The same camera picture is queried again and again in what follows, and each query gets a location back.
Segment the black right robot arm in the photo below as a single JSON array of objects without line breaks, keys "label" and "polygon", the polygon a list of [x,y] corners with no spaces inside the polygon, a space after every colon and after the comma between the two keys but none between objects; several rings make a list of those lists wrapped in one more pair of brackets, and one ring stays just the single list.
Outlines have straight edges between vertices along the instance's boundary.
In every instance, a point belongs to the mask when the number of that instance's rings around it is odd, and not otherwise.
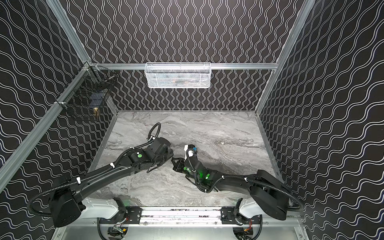
[{"label": "black right robot arm", "polygon": [[206,168],[198,159],[194,145],[185,147],[183,158],[172,158],[174,171],[182,173],[204,194],[234,192],[247,195],[237,203],[237,214],[251,219],[257,215],[268,215],[284,221],[288,212],[301,212],[304,204],[289,188],[267,171],[258,170],[251,175],[230,175]]}]

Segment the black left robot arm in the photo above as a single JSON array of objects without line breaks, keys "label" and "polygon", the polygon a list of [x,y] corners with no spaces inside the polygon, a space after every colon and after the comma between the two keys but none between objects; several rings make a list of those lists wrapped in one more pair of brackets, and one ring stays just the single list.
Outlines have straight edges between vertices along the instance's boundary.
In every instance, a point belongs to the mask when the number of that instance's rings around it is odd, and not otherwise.
[{"label": "black left robot arm", "polygon": [[56,228],[84,218],[93,209],[86,198],[99,189],[142,171],[150,173],[174,156],[171,143],[160,138],[161,123],[148,133],[147,142],[123,151],[102,168],[68,180],[57,180],[54,187],[40,192],[27,203],[31,215],[51,218]]}]

